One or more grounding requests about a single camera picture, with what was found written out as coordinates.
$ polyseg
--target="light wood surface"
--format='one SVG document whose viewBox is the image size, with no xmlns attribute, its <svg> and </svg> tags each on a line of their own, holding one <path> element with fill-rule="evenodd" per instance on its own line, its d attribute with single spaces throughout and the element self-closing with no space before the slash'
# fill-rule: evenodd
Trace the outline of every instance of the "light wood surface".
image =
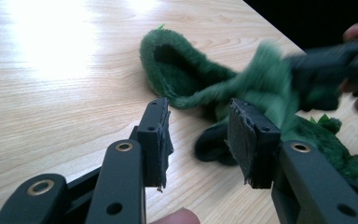
<svg viewBox="0 0 358 224">
<path fill-rule="evenodd" d="M 25 180 L 57 173 L 70 182 L 129 137 L 157 97 L 140 42 L 162 23 L 237 71 L 263 39 L 299 51 L 241 0 L 0 1 L 0 208 Z M 331 115 L 344 121 L 338 136 L 358 153 L 351 101 Z M 244 186 L 238 167 L 194 158 L 195 140 L 212 124 L 201 110 L 171 111 L 168 186 L 146 190 L 148 222 L 186 207 L 202 223 L 278 223 L 269 190 Z"/>
</svg>

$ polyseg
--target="green fabric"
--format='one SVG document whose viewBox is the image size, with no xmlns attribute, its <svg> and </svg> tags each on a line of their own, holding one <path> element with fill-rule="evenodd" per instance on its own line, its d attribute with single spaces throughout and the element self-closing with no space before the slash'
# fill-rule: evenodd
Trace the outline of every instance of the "green fabric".
<svg viewBox="0 0 358 224">
<path fill-rule="evenodd" d="M 140 53 L 151 88 L 167 97 L 172 106 L 208 106 L 220 123 L 228 121 L 231 98 L 247 101 L 281 129 L 283 141 L 304 141 L 317 147 L 342 175 L 358 181 L 358 156 L 352 156 L 335 136 L 340 121 L 323 117 L 316 122 L 296 115 L 300 102 L 291 87 L 290 65 L 273 44 L 261 43 L 252 61 L 239 73 L 211 62 L 182 35 L 167 29 L 149 32 Z M 324 97 L 320 92 L 312 90 L 309 100 Z"/>
</svg>

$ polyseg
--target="wood grain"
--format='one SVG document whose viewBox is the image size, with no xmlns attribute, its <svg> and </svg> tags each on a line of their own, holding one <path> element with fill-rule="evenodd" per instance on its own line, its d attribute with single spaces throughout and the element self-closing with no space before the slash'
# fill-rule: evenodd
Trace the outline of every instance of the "wood grain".
<svg viewBox="0 0 358 224">
<path fill-rule="evenodd" d="M 237 71 L 264 39 L 299 51 L 241 0 L 0 1 L 0 208 L 28 178 L 58 173 L 70 182 L 129 137 L 157 97 L 140 42 L 163 23 Z M 171 111 L 168 186 L 147 189 L 147 220 L 186 207 L 202 223 L 278 223 L 269 190 L 244 186 L 238 167 L 194 158 L 195 140 L 213 122 L 199 108 Z M 339 137 L 358 153 L 350 97 L 333 115 L 345 123 Z"/>
</svg>

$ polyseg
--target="wooden tabletop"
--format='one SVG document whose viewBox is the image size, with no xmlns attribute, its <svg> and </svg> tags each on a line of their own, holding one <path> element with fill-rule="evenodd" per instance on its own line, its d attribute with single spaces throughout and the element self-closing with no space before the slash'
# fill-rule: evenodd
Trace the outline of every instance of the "wooden tabletop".
<svg viewBox="0 0 358 224">
<path fill-rule="evenodd" d="M 140 42 L 163 23 L 237 71 L 263 39 L 299 51 L 241 0 L 0 1 L 0 208 L 25 180 L 57 173 L 70 182 L 129 137 L 157 98 Z M 344 121 L 338 137 L 358 153 L 352 101 L 329 115 Z M 146 190 L 148 222 L 185 207 L 202 223 L 278 223 L 270 190 L 244 186 L 239 167 L 195 159 L 195 140 L 212 124 L 201 110 L 170 110 L 175 152 L 164 192 Z"/>
</svg>

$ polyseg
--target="wooden table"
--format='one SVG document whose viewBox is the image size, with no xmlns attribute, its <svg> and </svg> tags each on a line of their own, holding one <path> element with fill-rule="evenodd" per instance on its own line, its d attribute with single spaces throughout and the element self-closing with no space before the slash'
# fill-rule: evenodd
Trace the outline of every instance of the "wooden table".
<svg viewBox="0 0 358 224">
<path fill-rule="evenodd" d="M 237 71 L 263 39 L 299 51 L 241 0 L 0 1 L 0 208 L 28 178 L 58 173 L 70 182 L 129 137 L 157 98 L 138 50 L 162 23 Z M 333 115 L 345 123 L 338 136 L 358 153 L 351 101 Z M 203 223 L 277 223 L 269 190 L 244 186 L 238 167 L 194 158 L 195 140 L 212 124 L 200 109 L 171 111 L 168 186 L 146 191 L 147 220 L 186 207 Z"/>
</svg>

